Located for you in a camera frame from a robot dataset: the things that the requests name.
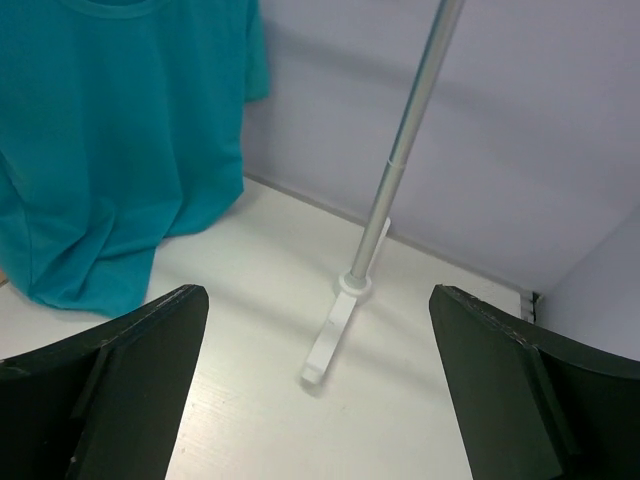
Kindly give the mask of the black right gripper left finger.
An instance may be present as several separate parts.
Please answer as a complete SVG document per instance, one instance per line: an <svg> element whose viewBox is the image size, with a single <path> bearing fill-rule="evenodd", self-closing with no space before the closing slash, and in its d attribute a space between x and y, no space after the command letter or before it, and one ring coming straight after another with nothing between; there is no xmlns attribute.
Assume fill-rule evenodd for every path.
<svg viewBox="0 0 640 480"><path fill-rule="evenodd" d="M183 285L2 360L2 478L164 478L208 310L205 288Z"/></svg>

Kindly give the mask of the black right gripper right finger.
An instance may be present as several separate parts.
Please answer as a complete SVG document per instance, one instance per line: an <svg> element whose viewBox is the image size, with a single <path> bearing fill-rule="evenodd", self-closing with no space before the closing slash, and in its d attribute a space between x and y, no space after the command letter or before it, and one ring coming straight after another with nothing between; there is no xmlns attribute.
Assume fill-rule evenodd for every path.
<svg viewBox="0 0 640 480"><path fill-rule="evenodd" d="M638 362L453 286L429 312L473 478L638 478Z"/></svg>

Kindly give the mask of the teal t shirt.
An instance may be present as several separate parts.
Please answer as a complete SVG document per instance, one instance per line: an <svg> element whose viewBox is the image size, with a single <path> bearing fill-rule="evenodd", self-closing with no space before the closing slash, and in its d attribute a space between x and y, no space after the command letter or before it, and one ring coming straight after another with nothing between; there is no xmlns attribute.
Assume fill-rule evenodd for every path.
<svg viewBox="0 0 640 480"><path fill-rule="evenodd" d="M256 1L1 5L1 269L29 300L117 317L167 238L244 190L269 93Z"/></svg>

